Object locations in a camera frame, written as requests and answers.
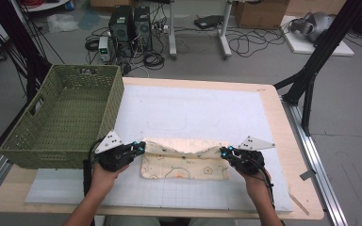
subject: computer tower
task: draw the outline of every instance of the computer tower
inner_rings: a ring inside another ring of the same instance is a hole
[[[149,7],[137,7],[134,10],[134,23],[138,37],[139,51],[150,52],[152,48],[151,17]]]
[[[136,48],[134,48],[134,43],[136,44],[137,36],[131,6],[115,6],[108,22],[108,28],[116,55],[118,56],[122,51],[121,57],[132,57],[133,49]]]

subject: basket handle hole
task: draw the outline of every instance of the basket handle hole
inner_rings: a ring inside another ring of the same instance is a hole
[[[40,111],[44,102],[45,102],[45,100],[43,100],[43,98],[40,97],[40,99],[34,104],[34,106],[31,107],[31,109],[30,109],[31,115],[33,115],[33,116],[36,115]]]

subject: floor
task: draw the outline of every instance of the floor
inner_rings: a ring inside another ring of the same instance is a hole
[[[37,17],[53,13],[72,14],[78,22],[86,15],[84,10],[66,12],[55,9]],[[177,19],[175,23],[193,27],[190,18]],[[230,26],[235,26],[234,23],[231,19]],[[84,30],[46,34],[45,37],[64,62],[85,64],[85,38],[91,31],[106,25],[107,20],[100,19]],[[165,66],[161,70],[148,70],[148,74],[136,69],[128,76],[275,84],[298,72],[310,57],[292,54],[285,42],[269,45],[247,58],[234,53],[224,60],[214,32],[183,31],[177,32],[176,38],[176,60],[169,58],[166,46],[163,52]],[[362,45],[362,40],[354,41]],[[348,224],[362,225],[362,47],[349,40],[345,42],[354,51],[354,56],[332,56],[320,71],[313,96],[310,132]],[[49,61],[60,63],[46,41],[43,43]],[[246,42],[240,44],[241,48],[247,48]],[[287,91],[288,88],[280,89],[279,94]],[[0,61],[0,135],[24,104],[24,93],[12,63],[10,60]],[[66,217],[0,214],[0,225],[35,225],[36,222],[39,225],[59,225]],[[239,226],[259,225],[258,220],[239,219],[238,223]],[[285,220],[285,224],[332,225],[332,221],[326,215],[319,221]]]

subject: table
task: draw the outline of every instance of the table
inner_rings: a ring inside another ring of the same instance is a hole
[[[224,59],[232,56],[230,46],[228,45],[227,37],[225,37],[225,32],[228,26],[228,20],[230,18],[232,3],[234,1],[245,2],[248,0],[227,0],[224,10],[224,19],[222,22],[222,29],[219,29],[219,38],[222,44],[222,49],[224,50]],[[175,47],[175,35],[174,35],[174,15],[173,15],[173,5],[174,0],[170,0],[170,25],[169,25],[169,48],[170,48],[170,57],[176,59],[177,49]]]
[[[321,219],[323,211],[311,180],[300,175],[307,171],[298,144],[290,128],[286,113],[275,88],[271,85],[124,78],[126,86],[153,86],[169,88],[223,89],[257,92],[262,100],[273,141],[277,144],[293,212],[279,214],[283,219]],[[10,213],[71,213],[75,205],[25,203],[25,196],[34,181],[36,170],[13,166],[0,186],[0,212]],[[101,206],[97,215],[161,216],[176,218],[258,218],[258,214],[242,211],[190,210],[144,207]]]

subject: aluminum frame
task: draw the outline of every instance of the aluminum frame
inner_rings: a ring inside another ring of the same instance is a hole
[[[337,201],[337,196],[335,195],[334,189],[328,180],[313,139],[305,134],[304,128],[302,127],[301,110],[298,106],[295,105],[289,105],[288,103],[284,103],[284,105],[288,105],[288,110],[291,117],[293,118],[293,123],[304,147],[305,157],[308,160],[311,169],[317,172],[314,179],[316,180],[317,186],[321,191],[322,198],[327,206],[328,214],[331,217],[331,220],[333,221],[334,225],[347,226],[348,223],[342,212],[339,202]]]

